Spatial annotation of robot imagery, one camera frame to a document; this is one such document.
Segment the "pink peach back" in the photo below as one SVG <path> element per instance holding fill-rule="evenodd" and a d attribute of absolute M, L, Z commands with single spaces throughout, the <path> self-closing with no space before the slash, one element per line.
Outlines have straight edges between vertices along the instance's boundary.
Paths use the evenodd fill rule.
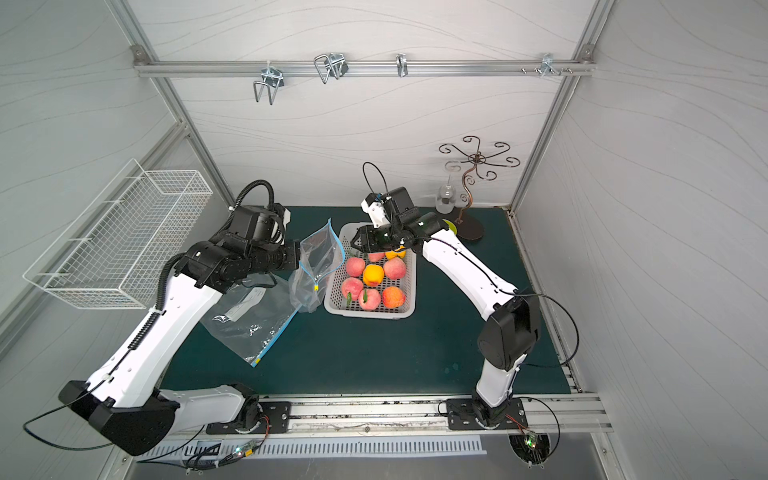
<path fill-rule="evenodd" d="M 369 253 L 367 255 L 367 258 L 370 263 L 377 263 L 382 261 L 385 258 L 385 254 L 383 252 Z"/>

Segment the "metal hook right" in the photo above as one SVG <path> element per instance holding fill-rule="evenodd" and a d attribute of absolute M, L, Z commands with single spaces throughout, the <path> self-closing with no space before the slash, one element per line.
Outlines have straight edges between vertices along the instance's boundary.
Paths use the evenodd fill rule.
<path fill-rule="evenodd" d="M 568 62 L 556 60 L 551 54 L 545 54 L 538 64 L 521 67 L 523 75 L 536 75 L 538 77 L 563 77 L 571 76 L 573 69 Z"/>

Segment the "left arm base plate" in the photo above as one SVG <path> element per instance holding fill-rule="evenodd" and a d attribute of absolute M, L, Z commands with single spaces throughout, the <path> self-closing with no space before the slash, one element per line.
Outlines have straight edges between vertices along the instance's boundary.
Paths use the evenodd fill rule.
<path fill-rule="evenodd" d="M 208 424 L 208 435 L 286 433 L 292 404 L 287 401 L 249 401 L 234 420 Z"/>

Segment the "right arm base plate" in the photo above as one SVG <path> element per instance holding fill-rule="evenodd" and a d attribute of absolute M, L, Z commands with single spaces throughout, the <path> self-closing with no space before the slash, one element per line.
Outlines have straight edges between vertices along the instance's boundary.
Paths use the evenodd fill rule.
<path fill-rule="evenodd" d="M 446 400 L 444 405 L 451 431 L 519 430 L 528 427 L 520 399 L 508 399 L 499 406 L 489 407 L 479 398 L 453 398 Z"/>

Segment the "white plastic perforated basket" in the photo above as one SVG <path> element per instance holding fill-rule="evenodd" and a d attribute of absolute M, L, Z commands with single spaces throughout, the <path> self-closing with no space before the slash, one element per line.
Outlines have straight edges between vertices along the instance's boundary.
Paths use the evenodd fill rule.
<path fill-rule="evenodd" d="M 359 227 L 369 224 L 370 222 L 352 222 L 341 227 L 338 237 L 344 249 L 345 263 L 346 260 L 352 257 L 364 258 L 366 263 L 368 263 L 367 254 L 354 249 L 350 242 Z M 400 320 L 411 316 L 416 309 L 417 259 L 411 250 L 407 250 L 403 260 L 406 265 L 405 276 L 402 279 L 391 280 L 385 275 L 383 283 L 377 287 L 380 293 L 388 287 L 395 286 L 400 288 L 405 294 L 403 305 L 395 309 L 388 309 L 381 303 L 375 310 L 365 311 L 360 307 L 357 300 L 351 301 L 348 304 L 348 301 L 343 298 L 341 285 L 343 280 L 348 278 L 349 275 L 347 275 L 346 267 L 342 266 L 329 277 L 329 289 L 324 300 L 326 311 L 330 314 L 344 317 L 381 320 Z"/>

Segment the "brown metal hook stand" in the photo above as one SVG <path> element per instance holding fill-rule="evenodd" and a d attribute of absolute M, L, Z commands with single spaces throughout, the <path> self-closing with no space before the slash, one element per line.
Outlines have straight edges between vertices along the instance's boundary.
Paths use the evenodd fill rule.
<path fill-rule="evenodd" d="M 483 152 L 482 140 L 475 135 L 462 138 L 464 147 L 455 143 L 443 143 L 438 147 L 442 155 L 457 155 L 444 164 L 444 170 L 452 176 L 457 191 L 455 209 L 448 215 L 438 214 L 450 220 L 457 227 L 458 237 L 462 240 L 477 242 L 485 234 L 484 225 L 469 213 L 474 204 L 472 187 L 478 182 L 494 182 L 498 178 L 498 169 L 514 169 L 522 162 L 510 154 L 511 145 L 497 141 L 492 144 L 492 151 Z"/>

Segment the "green plastic bowl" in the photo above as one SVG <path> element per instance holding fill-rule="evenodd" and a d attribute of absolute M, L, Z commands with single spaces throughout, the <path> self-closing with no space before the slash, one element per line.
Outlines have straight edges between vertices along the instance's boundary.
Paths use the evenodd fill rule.
<path fill-rule="evenodd" d="M 449 230 L 450 230 L 450 231 L 451 231 L 451 232 L 452 232 L 452 233 L 453 233 L 455 236 L 457 236 L 457 235 L 458 235 L 458 232 L 457 232 L 457 227 L 456 227 L 456 225 L 455 225 L 453 222 L 451 222 L 450 220 L 444 219 L 444 223 L 447 225 L 448 229 L 449 229 Z"/>

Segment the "orange yellow peach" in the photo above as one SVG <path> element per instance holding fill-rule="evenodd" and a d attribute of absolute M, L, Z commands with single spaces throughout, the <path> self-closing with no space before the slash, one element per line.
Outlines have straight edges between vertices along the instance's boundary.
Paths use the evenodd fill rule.
<path fill-rule="evenodd" d="M 384 278 L 385 273 L 381 265 L 369 264 L 363 270 L 362 280 L 367 287 L 378 287 L 382 284 Z"/>

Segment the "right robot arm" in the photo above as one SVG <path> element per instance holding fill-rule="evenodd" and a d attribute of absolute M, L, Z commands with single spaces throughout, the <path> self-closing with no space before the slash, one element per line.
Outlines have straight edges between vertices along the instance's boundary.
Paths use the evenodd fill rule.
<path fill-rule="evenodd" d="M 539 301 L 485 266 L 439 214 L 420 212 L 405 188 L 370 193 L 361 209 L 371 223 L 357 230 L 353 248 L 362 253 L 412 250 L 441 270 L 478 311 L 484 321 L 477 340 L 484 364 L 472 408 L 480 427 L 497 427 L 519 370 L 540 338 Z"/>

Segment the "yellow peach back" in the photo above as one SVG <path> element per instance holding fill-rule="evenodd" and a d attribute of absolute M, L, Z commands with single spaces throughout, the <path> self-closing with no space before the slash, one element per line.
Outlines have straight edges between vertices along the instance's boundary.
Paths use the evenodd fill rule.
<path fill-rule="evenodd" d="M 404 259 L 407 254 L 407 250 L 403 247 L 400 247 L 393 251 L 388 251 L 385 253 L 385 257 L 387 260 L 392 260 L 395 258 Z"/>

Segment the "aluminium top rail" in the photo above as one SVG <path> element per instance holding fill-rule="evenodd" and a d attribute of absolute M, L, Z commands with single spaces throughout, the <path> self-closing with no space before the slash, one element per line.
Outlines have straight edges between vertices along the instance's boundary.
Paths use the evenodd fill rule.
<path fill-rule="evenodd" d="M 406 57 L 406 77 L 513 77 L 523 75 L 521 67 L 538 64 L 534 60 L 415 60 Z M 597 69 L 594 62 L 568 62 L 571 76 L 588 76 Z M 399 78 L 395 57 L 385 60 L 347 60 L 346 78 Z M 313 60 L 304 61 L 168 61 L 136 64 L 134 70 L 145 78 L 257 78 L 268 65 L 281 70 L 284 78 L 318 77 Z"/>

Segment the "orange red peach front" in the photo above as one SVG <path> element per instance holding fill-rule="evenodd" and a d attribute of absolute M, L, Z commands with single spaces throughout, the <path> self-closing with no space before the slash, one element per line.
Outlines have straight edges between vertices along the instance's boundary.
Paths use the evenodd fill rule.
<path fill-rule="evenodd" d="M 386 309 L 399 309 L 404 305 L 405 300 L 405 293 L 399 287 L 387 287 L 381 292 L 381 303 Z"/>

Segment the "clear zip-top bag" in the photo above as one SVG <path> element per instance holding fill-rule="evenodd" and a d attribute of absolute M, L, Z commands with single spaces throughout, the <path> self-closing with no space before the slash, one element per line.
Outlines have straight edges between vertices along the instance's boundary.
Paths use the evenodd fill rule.
<path fill-rule="evenodd" d="M 331 219 L 299 244 L 299 268 L 288 280 L 289 296 L 299 313 L 312 313 L 324 301 L 329 279 L 346 260 Z"/>
<path fill-rule="evenodd" d="M 200 323 L 215 339 L 256 367 L 297 311 L 285 279 L 254 274 L 237 281 Z"/>

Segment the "small metal hook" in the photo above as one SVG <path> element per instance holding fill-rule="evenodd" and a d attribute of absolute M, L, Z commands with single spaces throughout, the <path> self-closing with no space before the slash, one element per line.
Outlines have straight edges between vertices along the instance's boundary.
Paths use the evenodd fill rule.
<path fill-rule="evenodd" d="M 408 75 L 408 62 L 406 55 L 398 53 L 395 57 L 397 75 L 399 78 L 405 78 Z"/>

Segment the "metal hook centre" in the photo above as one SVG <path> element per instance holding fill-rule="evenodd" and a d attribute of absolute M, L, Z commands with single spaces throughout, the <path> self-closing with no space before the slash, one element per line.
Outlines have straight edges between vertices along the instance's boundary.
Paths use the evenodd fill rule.
<path fill-rule="evenodd" d="M 331 78 L 339 80 L 349 70 L 345 55 L 342 53 L 331 52 L 318 55 L 314 58 L 313 65 L 323 84 L 327 84 Z"/>

